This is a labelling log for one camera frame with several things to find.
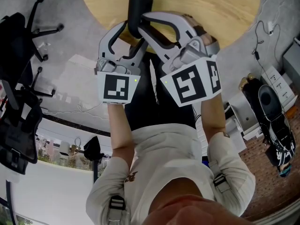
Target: white t-shirt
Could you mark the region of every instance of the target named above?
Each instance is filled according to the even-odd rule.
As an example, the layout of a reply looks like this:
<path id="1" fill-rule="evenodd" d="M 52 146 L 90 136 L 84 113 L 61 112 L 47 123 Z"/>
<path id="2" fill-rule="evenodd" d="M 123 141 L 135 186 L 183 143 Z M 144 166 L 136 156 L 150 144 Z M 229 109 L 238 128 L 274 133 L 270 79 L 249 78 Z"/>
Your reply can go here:
<path id="1" fill-rule="evenodd" d="M 208 146 L 209 162 L 217 163 L 225 175 L 233 196 L 214 186 L 214 174 L 202 164 L 201 144 L 197 131 L 182 124 L 162 124 L 133 131 L 135 159 L 129 171 L 120 157 L 113 157 L 95 182 L 87 199 L 86 212 L 96 225 L 107 222 L 112 195 L 125 199 L 131 224 L 140 225 L 159 191 L 171 180 L 189 178 L 203 198 L 223 204 L 240 216 L 255 189 L 255 177 L 239 157 L 230 138 L 215 134 Z"/>

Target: person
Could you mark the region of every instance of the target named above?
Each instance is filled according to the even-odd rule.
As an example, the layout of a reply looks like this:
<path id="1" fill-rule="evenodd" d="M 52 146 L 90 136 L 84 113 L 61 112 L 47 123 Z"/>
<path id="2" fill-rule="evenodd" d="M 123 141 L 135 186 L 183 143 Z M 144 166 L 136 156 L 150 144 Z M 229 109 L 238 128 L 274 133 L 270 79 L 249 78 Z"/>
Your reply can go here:
<path id="1" fill-rule="evenodd" d="M 212 42 L 208 34 L 202 39 Z M 253 196 L 255 177 L 225 133 L 221 95 L 201 106 L 208 168 L 201 163 L 193 108 L 177 106 L 160 81 L 161 67 L 157 55 L 145 54 L 132 102 L 107 106 L 112 157 L 87 198 L 88 216 L 96 225 L 252 224 L 238 216 Z M 122 199 L 126 212 L 113 218 L 116 206 L 124 209 Z"/>
<path id="2" fill-rule="evenodd" d="M 271 137 L 268 129 L 270 121 L 266 119 L 258 98 L 258 91 L 262 85 L 263 83 L 250 73 L 247 77 L 242 78 L 239 88 L 250 103 L 251 108 L 261 125 L 261 131 L 264 134 L 263 143 L 266 148 L 266 156 L 271 164 L 277 168 L 279 176 L 286 177 L 291 171 L 296 143 L 294 137 L 291 136 L 291 149 L 285 153 L 279 151 L 274 144 L 271 145 Z"/>

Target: wooden table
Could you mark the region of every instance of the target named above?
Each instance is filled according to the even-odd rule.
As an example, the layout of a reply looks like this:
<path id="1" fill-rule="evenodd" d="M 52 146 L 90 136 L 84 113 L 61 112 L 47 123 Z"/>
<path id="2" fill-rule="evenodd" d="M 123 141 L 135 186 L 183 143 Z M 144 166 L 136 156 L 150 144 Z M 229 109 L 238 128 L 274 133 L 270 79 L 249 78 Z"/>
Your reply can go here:
<path id="1" fill-rule="evenodd" d="M 84 1 L 106 29 L 127 19 L 129 0 Z M 192 15 L 224 48 L 247 31 L 259 5 L 260 0 L 154 0 L 152 11 L 177 11 Z M 171 41 L 175 41 L 172 29 L 164 25 L 155 27 Z M 128 30 L 120 38 L 132 45 L 136 43 Z"/>

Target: strap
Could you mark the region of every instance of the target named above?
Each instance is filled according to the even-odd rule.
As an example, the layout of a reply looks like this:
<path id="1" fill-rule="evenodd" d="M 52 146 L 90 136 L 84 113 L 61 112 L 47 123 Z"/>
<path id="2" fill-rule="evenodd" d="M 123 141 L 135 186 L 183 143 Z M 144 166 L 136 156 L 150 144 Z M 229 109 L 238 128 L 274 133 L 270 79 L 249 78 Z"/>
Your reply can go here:
<path id="1" fill-rule="evenodd" d="M 121 224 L 122 212 L 125 210 L 125 200 L 119 195 L 111 197 L 108 211 L 108 225 Z"/>
<path id="2" fill-rule="evenodd" d="M 212 161 L 209 163 L 209 166 L 215 177 L 214 179 L 215 188 L 217 188 L 221 193 L 226 191 L 230 191 L 232 193 L 230 186 L 226 180 L 226 177 L 224 176 L 224 174 L 222 174 L 218 166 L 218 163 L 216 161 Z"/>

